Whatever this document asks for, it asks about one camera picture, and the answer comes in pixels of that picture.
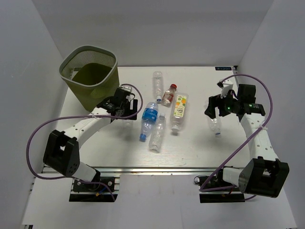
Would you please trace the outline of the small clear bottle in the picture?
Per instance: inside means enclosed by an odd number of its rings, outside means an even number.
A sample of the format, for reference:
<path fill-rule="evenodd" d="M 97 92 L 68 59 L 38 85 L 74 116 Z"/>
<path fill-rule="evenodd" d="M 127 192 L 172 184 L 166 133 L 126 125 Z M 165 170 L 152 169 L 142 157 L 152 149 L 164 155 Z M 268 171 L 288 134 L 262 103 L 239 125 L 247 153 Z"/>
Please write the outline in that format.
<path fill-rule="evenodd" d="M 207 120 L 208 120 L 208 125 L 210 127 L 211 132 L 216 137 L 219 137 L 221 135 L 221 127 L 222 127 L 221 118 L 219 116 L 217 116 L 214 119 L 207 117 Z"/>

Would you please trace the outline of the blue label blue cap bottle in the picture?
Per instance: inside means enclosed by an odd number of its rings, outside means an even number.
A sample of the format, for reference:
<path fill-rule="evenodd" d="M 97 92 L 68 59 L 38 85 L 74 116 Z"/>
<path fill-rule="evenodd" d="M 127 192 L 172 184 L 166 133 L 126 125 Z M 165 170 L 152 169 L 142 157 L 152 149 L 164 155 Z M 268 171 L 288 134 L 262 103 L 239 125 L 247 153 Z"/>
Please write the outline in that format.
<path fill-rule="evenodd" d="M 145 142 L 150 135 L 152 128 L 157 120 L 158 104 L 156 102 L 149 102 L 142 114 L 142 125 L 139 140 Z"/>

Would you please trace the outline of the orange label white cap bottle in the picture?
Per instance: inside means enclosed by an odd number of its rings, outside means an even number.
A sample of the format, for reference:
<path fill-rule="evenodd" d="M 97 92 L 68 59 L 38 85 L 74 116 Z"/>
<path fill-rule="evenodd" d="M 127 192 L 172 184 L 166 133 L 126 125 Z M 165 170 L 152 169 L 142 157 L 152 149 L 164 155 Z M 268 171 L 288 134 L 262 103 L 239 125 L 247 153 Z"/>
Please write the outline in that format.
<path fill-rule="evenodd" d="M 185 119 L 187 103 L 188 94 L 181 92 L 177 92 L 175 94 L 170 116 L 171 130 L 174 133 L 178 133 L 182 128 Z"/>

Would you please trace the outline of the clear bottle white cap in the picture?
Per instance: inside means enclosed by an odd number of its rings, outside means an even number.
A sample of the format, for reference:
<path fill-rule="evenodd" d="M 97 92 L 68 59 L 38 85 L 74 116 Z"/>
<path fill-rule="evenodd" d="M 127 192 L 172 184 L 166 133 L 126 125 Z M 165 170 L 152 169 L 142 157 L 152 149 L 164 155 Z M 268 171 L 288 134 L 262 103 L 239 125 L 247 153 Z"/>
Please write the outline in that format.
<path fill-rule="evenodd" d="M 151 138 L 149 141 L 149 149 L 160 152 L 166 128 L 166 117 L 164 113 L 160 113 L 156 124 L 154 125 Z"/>

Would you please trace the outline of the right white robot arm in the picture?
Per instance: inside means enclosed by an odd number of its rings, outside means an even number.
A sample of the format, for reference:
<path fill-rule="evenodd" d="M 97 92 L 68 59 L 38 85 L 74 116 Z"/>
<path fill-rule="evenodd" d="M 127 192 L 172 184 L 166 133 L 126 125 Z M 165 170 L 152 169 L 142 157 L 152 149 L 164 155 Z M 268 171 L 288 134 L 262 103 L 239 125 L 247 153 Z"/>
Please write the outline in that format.
<path fill-rule="evenodd" d="M 257 104 L 255 85 L 241 84 L 234 92 L 229 80 L 219 82 L 221 93 L 209 97 L 205 114 L 210 118 L 229 114 L 238 116 L 246 135 L 250 161 L 244 168 L 225 165 L 207 178 L 201 191 L 227 190 L 236 187 L 241 193 L 265 197 L 278 197 L 289 173 L 286 162 L 279 160 L 264 126 L 265 110 Z"/>

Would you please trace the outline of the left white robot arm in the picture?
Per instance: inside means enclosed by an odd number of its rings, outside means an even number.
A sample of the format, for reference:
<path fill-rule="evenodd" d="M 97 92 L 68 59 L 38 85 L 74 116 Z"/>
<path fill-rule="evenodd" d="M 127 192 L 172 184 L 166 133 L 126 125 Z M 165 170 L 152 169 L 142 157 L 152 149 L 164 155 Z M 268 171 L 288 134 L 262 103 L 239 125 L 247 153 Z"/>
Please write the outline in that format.
<path fill-rule="evenodd" d="M 80 148 L 97 131 L 116 119 L 137 119 L 138 100 L 132 93 L 134 87 L 124 83 L 113 96 L 105 98 L 91 113 L 72 127 L 53 130 L 48 138 L 44 164 L 64 177 L 82 180 L 89 190 L 100 187 L 100 172 L 81 162 Z"/>

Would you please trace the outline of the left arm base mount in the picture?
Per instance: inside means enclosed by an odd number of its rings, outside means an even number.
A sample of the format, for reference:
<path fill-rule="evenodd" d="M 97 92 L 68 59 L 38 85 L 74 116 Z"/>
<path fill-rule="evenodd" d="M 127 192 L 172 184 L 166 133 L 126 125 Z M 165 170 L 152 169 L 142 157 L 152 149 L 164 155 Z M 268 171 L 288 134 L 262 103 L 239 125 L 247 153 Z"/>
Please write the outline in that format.
<path fill-rule="evenodd" d="M 101 184 L 84 184 L 78 180 L 74 180 L 70 191 L 70 202 L 86 202 L 86 203 L 111 203 L 114 202 L 119 193 L 119 176 L 101 177 Z"/>

